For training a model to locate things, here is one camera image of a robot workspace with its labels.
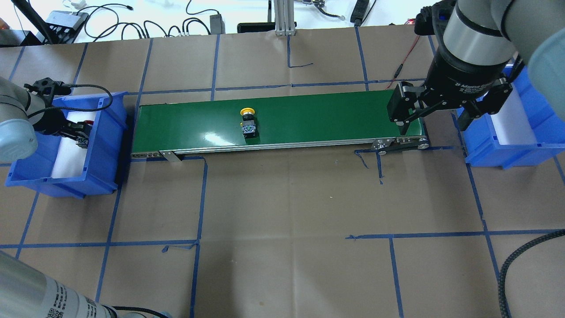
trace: conveyor belt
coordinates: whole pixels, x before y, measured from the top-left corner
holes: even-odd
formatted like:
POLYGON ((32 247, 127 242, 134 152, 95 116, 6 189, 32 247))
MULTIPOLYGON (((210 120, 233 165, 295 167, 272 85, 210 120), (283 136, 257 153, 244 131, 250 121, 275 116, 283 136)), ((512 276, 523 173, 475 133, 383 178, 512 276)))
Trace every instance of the conveyor belt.
POLYGON ((318 94, 143 105, 132 157, 371 143, 382 139, 417 141, 421 122, 406 136, 388 120, 392 91, 318 94), (259 136, 245 139, 240 110, 255 109, 259 136))

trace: metal bracket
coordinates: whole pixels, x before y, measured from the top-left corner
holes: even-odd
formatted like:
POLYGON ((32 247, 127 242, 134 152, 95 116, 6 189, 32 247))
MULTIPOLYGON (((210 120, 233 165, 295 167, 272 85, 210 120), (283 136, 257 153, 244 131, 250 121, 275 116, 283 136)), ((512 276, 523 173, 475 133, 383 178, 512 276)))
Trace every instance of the metal bracket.
POLYGON ((293 0, 273 0, 275 7, 275 34, 276 35, 295 35, 294 26, 294 1, 293 0))
POLYGON ((423 150, 429 147, 429 141, 425 136, 420 137, 397 137, 387 139, 375 139, 372 148, 381 156, 389 152, 401 152, 406 150, 423 150))
POLYGON ((181 162, 180 157, 172 151, 160 151, 161 155, 170 162, 181 162))

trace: black cable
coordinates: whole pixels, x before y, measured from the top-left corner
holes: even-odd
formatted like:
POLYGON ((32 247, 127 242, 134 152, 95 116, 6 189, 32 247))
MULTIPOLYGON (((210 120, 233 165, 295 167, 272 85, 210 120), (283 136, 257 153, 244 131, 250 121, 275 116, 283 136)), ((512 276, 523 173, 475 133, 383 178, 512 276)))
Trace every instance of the black cable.
POLYGON ((171 36, 171 30, 173 30, 173 28, 176 28, 178 30, 178 32, 180 33, 180 28, 177 27, 176 25, 173 25, 172 27, 169 28, 169 33, 168 33, 169 36, 171 36))
POLYGON ((327 13, 327 12, 324 11, 324 9, 322 9, 320 7, 316 7, 316 8, 318 9, 318 11, 320 11, 325 16, 329 16, 331 18, 341 18, 341 15, 327 13))
POLYGON ((40 109, 40 110, 38 110, 34 113, 31 113, 30 115, 28 115, 28 118, 32 118, 35 115, 38 115, 38 114, 41 114, 43 112, 46 112, 48 110, 53 110, 53 109, 65 109, 65 110, 72 110, 72 111, 101 111, 101 110, 105 110, 106 108, 110 107, 112 105, 112 102, 114 101, 114 97, 112 96, 110 91, 108 91, 106 88, 104 88, 102 86, 92 85, 92 84, 65 84, 63 86, 64 87, 94 87, 94 88, 99 88, 99 89, 103 90, 104 92, 106 92, 106 94, 108 94, 108 104, 106 104, 106 105, 104 105, 100 108, 87 108, 87 109, 66 107, 66 106, 45 107, 45 108, 40 109))
POLYGON ((16 13, 16 17, 18 18, 18 22, 20 23, 21 34, 24 35, 24 41, 25 41, 25 43, 27 43, 24 46, 28 46, 29 41, 28 41, 27 37, 25 36, 24 26, 21 24, 20 15, 18 14, 18 11, 16 10, 16 5, 14 5, 14 12, 16 13))
POLYGON ((186 24, 186 33, 188 34, 188 26, 192 23, 192 22, 197 22, 200 23, 204 26, 204 28, 206 29, 206 32, 208 32, 208 35, 211 35, 212 33, 210 33, 210 29, 208 29, 208 27, 204 24, 204 22, 200 21, 200 20, 191 20, 188 21, 188 23, 186 24))
POLYGON ((365 22, 365 20, 367 20, 367 18, 369 17, 369 14, 371 13, 371 11, 373 10, 373 7, 375 6, 375 3, 377 3, 377 0, 373 1, 373 4, 371 5, 371 7, 369 8, 369 11, 367 12, 367 14, 365 15, 365 18, 363 18, 363 20, 361 21, 361 25, 363 25, 363 23, 365 22))
POLYGON ((33 9, 31 4, 26 1, 16 1, 12 0, 14 5, 18 7, 20 12, 28 18, 28 20, 37 28, 37 30, 44 36, 44 42, 47 44, 58 44, 59 38, 55 38, 57 35, 55 32, 49 28, 48 24, 41 19, 39 14, 33 9))
POLYGON ((163 31, 163 33, 165 33, 165 36, 167 36, 167 32, 165 32, 165 30, 159 24, 157 24, 157 23, 155 23, 151 20, 145 20, 145 21, 143 21, 143 28, 145 29, 145 34, 147 35, 147 37, 150 37, 149 31, 147 30, 147 26, 145 25, 147 22, 155 24, 157 27, 159 27, 159 29, 161 29, 161 31, 163 31))
POLYGON ((76 15, 78 15, 80 12, 82 12, 82 11, 84 11, 84 10, 86 10, 86 9, 96 8, 96 9, 94 9, 94 10, 88 15, 86 21, 84 21, 84 26, 83 26, 83 28, 84 28, 84 33, 85 33, 87 36, 89 36, 89 37, 91 37, 91 38, 102 38, 102 37, 107 37, 107 36, 109 36, 110 34, 112 34, 112 32, 116 31, 116 29, 118 28, 118 25, 119 25, 118 23, 120 23, 120 16, 118 15, 118 13, 117 13, 114 9, 108 8, 107 6, 122 6, 122 7, 126 8, 126 9, 128 9, 128 10, 133 10, 133 7, 132 7, 132 6, 123 5, 123 4, 121 4, 121 3, 107 3, 107 4, 101 5, 101 6, 88 6, 88 7, 84 7, 84 8, 82 8, 82 9, 78 10, 78 11, 76 12, 76 15), (112 11, 112 12, 116 15, 116 24, 113 25, 114 29, 113 29, 111 32, 109 32, 108 34, 106 34, 106 35, 104 35, 104 36, 97 36, 97 37, 95 37, 95 36, 91 35, 90 33, 88 33, 88 31, 86 30, 86 26, 87 26, 88 22, 90 21, 90 18, 92 17, 92 15, 93 15, 96 11, 98 11, 98 10, 100 10, 100 9, 106 9, 106 10, 112 11))
POLYGON ((124 31, 125 31, 125 28, 129 27, 130 25, 137 31, 137 36, 139 36, 139 38, 144 38, 144 37, 145 37, 145 35, 142 35, 142 34, 141 34, 141 33, 143 32, 143 30, 141 30, 141 32, 140 32, 140 30, 136 27, 136 24, 137 24, 137 23, 131 23, 131 22, 129 22, 129 23, 126 23, 126 24, 124 25, 124 27, 121 29, 121 39, 122 39, 122 40, 124 39, 124 31))
POLYGON ((182 31, 185 32, 185 30, 186 30, 186 33, 188 33, 188 25, 189 25, 190 23, 192 23, 192 22, 197 22, 197 23, 199 23, 199 24, 202 24, 202 25, 206 28, 206 32, 208 32, 208 35, 211 34, 211 33, 210 33, 210 29, 208 29, 208 27, 206 26, 206 24, 205 24, 204 22, 202 22, 201 19, 195 18, 195 17, 191 17, 191 18, 185 19, 185 20, 182 22, 182 31))
POLYGON ((145 37, 145 34, 143 33, 143 28, 142 28, 139 24, 133 23, 133 22, 118 22, 118 23, 116 23, 116 24, 114 24, 114 25, 109 26, 109 27, 108 27, 107 29, 105 29, 104 31, 102 31, 102 33, 100 33, 99 36, 97 36, 97 37, 94 38, 93 42, 96 42, 96 41, 98 41, 98 39, 107 36, 107 35, 104 35, 104 33, 108 32, 111 28, 115 28, 115 27, 117 27, 118 25, 122 25, 122 24, 131 24, 131 25, 133 25, 136 29, 139 28, 138 31, 141 30, 140 33, 138 32, 138 34, 141 34, 141 35, 140 35, 140 38, 144 38, 144 37, 145 37))
POLYGON ((185 9, 186 14, 188 14, 188 15, 197 15, 197 14, 204 13, 204 12, 206 12, 206 11, 215 11, 216 14, 220 14, 220 11, 218 11, 218 10, 216 10, 216 9, 206 9, 206 10, 198 11, 198 12, 196 12, 196 13, 190 13, 190 12, 188 12, 188 6, 190 6, 190 3, 191 3, 191 2, 192 2, 192 0, 188 0, 188 4, 186 5, 186 9, 185 9))
POLYGON ((516 78, 518 78, 518 75, 520 75, 520 73, 524 69, 524 66, 524 59, 522 58, 522 56, 518 55, 516 57, 516 60, 514 61, 514 65, 512 66, 512 71, 510 71, 510 75, 508 76, 509 83, 512 83, 516 80, 516 78))
POLYGON ((510 267, 510 264, 512 264, 512 262, 518 258, 518 256, 520 256, 522 253, 524 253, 525 251, 529 250, 530 248, 543 243, 547 240, 551 240, 554 238, 558 238, 558 237, 562 237, 565 236, 565 230, 559 230, 559 231, 555 231, 549 234, 546 234, 542 237, 538 237, 536 239, 533 239, 531 241, 529 241, 528 243, 520 246, 516 251, 514 251, 512 254, 510 254, 510 256, 506 259, 506 261, 504 262, 504 264, 502 265, 501 269, 500 269, 500 278, 498 280, 498 305, 500 306, 500 313, 502 315, 502 318, 509 318, 510 314, 508 312, 508 301, 506 299, 506 288, 505 288, 505 283, 506 283, 506 273, 508 272, 508 268, 510 267))
POLYGON ((165 316, 164 314, 158 312, 158 311, 154 311, 151 309, 147 309, 147 308, 141 308, 141 307, 130 307, 130 306, 112 306, 114 309, 116 310, 123 310, 123 311, 140 311, 140 312, 146 312, 146 313, 150 313, 153 316, 159 317, 159 318, 169 318, 167 316, 165 316))

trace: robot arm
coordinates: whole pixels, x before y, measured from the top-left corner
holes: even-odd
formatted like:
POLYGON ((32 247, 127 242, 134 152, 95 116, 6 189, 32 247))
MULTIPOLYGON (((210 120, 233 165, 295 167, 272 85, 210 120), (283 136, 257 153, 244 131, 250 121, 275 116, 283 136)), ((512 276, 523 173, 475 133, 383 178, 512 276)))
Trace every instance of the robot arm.
POLYGON ((462 130, 483 114, 498 113, 512 91, 502 70, 516 50, 534 87, 565 119, 564 15, 563 1, 444 0, 423 8, 415 32, 436 35, 437 53, 421 87, 397 85, 390 120, 405 134, 412 121, 436 110, 463 107, 462 130))
POLYGON ((68 121, 61 109, 51 107, 55 95, 68 95, 73 86, 44 78, 24 89, 0 77, 0 161, 13 162, 33 154, 36 131, 68 137, 79 147, 88 147, 90 123, 68 121))

